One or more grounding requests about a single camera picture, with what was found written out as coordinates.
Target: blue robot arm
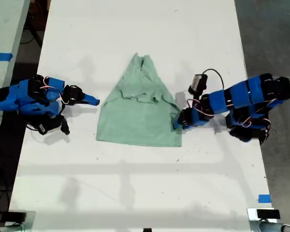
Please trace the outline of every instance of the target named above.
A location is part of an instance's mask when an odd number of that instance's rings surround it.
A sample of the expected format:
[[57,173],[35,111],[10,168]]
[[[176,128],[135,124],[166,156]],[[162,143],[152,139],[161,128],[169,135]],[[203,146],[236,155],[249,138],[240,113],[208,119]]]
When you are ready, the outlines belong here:
[[276,80],[266,73],[249,78],[228,89],[202,95],[207,75],[196,75],[188,91],[193,94],[193,106],[182,110],[174,128],[187,129],[206,124],[215,114],[229,111],[226,117],[230,135],[248,142],[259,138],[262,144],[269,135],[269,111],[290,99],[290,82],[285,77]]
[[64,86],[64,81],[34,76],[17,85],[0,88],[0,110],[17,111],[26,124],[30,124],[40,134],[61,127],[69,134],[66,119],[61,115],[65,105],[90,104],[98,105],[100,100],[85,94],[77,86]]

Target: blue tape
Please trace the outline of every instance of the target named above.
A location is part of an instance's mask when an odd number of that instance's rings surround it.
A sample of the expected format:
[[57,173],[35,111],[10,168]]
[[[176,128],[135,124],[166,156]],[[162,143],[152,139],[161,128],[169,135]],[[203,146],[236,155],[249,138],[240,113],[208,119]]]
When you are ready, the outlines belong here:
[[12,53],[0,53],[0,61],[10,61],[12,57]]
[[248,79],[250,88],[250,97],[253,104],[264,102],[263,92],[261,88],[260,76],[255,76]]
[[270,194],[260,194],[258,198],[259,203],[271,203],[271,195]]
[[228,111],[223,90],[210,93],[208,98],[209,104],[215,114],[221,114]]
[[235,109],[251,105],[248,90],[246,87],[246,81],[242,81],[232,86],[230,88],[230,93]]

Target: white table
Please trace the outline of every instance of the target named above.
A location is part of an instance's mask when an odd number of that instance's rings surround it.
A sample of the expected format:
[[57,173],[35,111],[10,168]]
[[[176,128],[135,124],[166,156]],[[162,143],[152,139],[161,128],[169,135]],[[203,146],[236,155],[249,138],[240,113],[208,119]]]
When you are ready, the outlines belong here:
[[[247,77],[232,0],[53,0],[38,73],[103,102],[135,52],[174,96],[207,68],[226,87]],[[207,92],[219,88],[209,73]],[[69,136],[26,131],[10,209],[35,211],[33,231],[250,231],[247,208],[271,207],[257,201],[259,142],[231,137],[222,116],[156,148],[97,142],[99,112],[66,109]]]
[[20,37],[30,0],[0,0],[0,53],[12,53],[10,62],[0,62],[0,88],[10,85]]

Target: concrete floor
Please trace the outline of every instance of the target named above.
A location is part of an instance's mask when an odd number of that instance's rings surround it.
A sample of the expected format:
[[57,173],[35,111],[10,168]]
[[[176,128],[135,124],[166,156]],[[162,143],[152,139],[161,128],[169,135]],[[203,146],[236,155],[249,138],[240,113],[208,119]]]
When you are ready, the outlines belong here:
[[[290,78],[290,0],[235,3],[248,76],[267,72]],[[24,32],[22,40],[28,39]],[[17,62],[37,63],[40,52],[35,41],[21,45]],[[273,126],[262,155],[273,206],[290,224],[290,100],[272,110],[270,119]]]

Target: wrinkled fabric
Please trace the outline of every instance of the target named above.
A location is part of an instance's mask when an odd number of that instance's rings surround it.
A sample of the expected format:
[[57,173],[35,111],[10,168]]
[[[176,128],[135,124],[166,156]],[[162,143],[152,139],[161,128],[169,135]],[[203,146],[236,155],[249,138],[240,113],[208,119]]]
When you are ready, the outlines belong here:
[[149,56],[135,54],[101,106],[97,140],[143,146],[181,146],[172,122],[180,113]]

